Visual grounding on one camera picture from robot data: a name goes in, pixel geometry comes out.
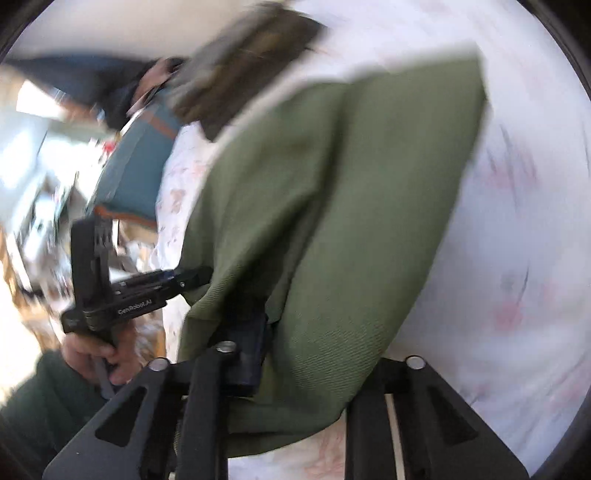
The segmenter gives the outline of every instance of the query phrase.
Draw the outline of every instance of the dark clothing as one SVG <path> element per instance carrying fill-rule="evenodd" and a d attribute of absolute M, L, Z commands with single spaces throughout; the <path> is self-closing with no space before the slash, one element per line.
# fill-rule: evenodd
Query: dark clothing
<path fill-rule="evenodd" d="M 154 60 L 117 58 L 97 54 L 63 54 L 6 63 L 33 81 L 68 94 L 78 103 L 97 105 L 109 128 L 121 130 L 139 81 Z"/>
<path fill-rule="evenodd" d="M 40 480 L 49 462 L 104 404 L 60 352 L 45 353 L 36 375 L 0 410 L 0 465 L 8 461 L 23 479 Z"/>

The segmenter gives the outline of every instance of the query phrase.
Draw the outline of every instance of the white floral bed sheet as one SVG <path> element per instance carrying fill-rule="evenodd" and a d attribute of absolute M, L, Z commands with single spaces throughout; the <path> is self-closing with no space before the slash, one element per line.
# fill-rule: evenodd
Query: white floral bed sheet
<path fill-rule="evenodd" d="M 388 349 L 425 357 L 534 473 L 591 385 L 591 108 L 544 27 L 516 0 L 313 0 L 329 29 L 209 144 L 178 136 L 158 201 L 156 263 L 175 267 L 207 172 L 253 115 L 306 83 L 478 49 L 491 109 L 427 284 Z M 176 358 L 188 307 L 165 309 Z M 233 479 L 342 479 L 345 421 L 230 462 Z"/>

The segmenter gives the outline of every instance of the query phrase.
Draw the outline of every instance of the bed sheet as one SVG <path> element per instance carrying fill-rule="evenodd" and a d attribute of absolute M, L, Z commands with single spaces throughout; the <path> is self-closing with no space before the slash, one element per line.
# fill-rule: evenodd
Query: bed sheet
<path fill-rule="evenodd" d="M 478 49 L 491 108 L 427 284 L 387 356 L 425 357 L 535 472 L 591 385 L 591 108 L 584 89 L 551 35 L 516 0 L 306 0 L 294 8 L 328 32 L 219 142 L 209 144 L 198 124 L 181 131 L 161 185 L 155 262 L 176 266 L 209 168 L 253 116 L 315 80 Z M 187 309 L 179 298 L 164 311 L 172 359 Z M 300 443 L 234 459 L 231 478 L 342 479 L 344 425 L 341 419 Z"/>

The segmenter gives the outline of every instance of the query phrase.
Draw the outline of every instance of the wall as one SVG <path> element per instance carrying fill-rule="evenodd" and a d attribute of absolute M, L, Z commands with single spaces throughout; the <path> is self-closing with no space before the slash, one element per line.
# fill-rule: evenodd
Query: wall
<path fill-rule="evenodd" d="M 55 0 L 10 55 L 102 51 L 190 55 L 254 0 Z"/>
<path fill-rule="evenodd" d="M 10 231 L 19 201 L 29 194 L 37 172 L 37 153 L 49 120 L 0 109 L 0 222 Z"/>

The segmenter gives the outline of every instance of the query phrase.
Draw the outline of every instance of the dark green sleeve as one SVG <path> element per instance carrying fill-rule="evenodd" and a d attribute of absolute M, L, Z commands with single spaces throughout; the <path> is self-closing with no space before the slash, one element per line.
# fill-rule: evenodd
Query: dark green sleeve
<path fill-rule="evenodd" d="M 31 478 L 40 479 L 52 458 L 104 404 L 60 352 L 47 352 L 37 373 L 0 410 L 2 442 Z"/>

